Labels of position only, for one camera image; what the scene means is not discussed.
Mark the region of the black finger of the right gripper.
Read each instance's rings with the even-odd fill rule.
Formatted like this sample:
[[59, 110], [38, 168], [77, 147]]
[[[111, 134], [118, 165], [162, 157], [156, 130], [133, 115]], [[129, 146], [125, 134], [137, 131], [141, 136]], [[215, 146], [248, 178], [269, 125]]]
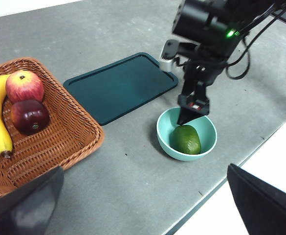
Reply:
[[198, 110], [196, 109], [188, 109], [188, 108], [180, 108], [179, 116], [177, 119], [177, 124], [178, 125], [184, 125], [192, 120], [195, 120], [197, 118], [203, 117], [204, 115], [201, 114]]

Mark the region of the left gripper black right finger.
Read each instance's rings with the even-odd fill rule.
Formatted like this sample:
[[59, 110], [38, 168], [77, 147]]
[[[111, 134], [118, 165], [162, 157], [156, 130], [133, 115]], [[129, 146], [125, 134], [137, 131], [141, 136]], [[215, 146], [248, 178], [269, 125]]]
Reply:
[[286, 235], [286, 193], [235, 164], [227, 168], [235, 205], [250, 235]]

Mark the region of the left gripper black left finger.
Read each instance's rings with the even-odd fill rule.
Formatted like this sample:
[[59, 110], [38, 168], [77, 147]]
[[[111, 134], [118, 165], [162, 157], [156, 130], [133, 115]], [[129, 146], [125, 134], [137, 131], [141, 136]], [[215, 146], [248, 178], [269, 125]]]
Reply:
[[0, 198], [0, 235], [43, 235], [63, 183], [58, 166]]

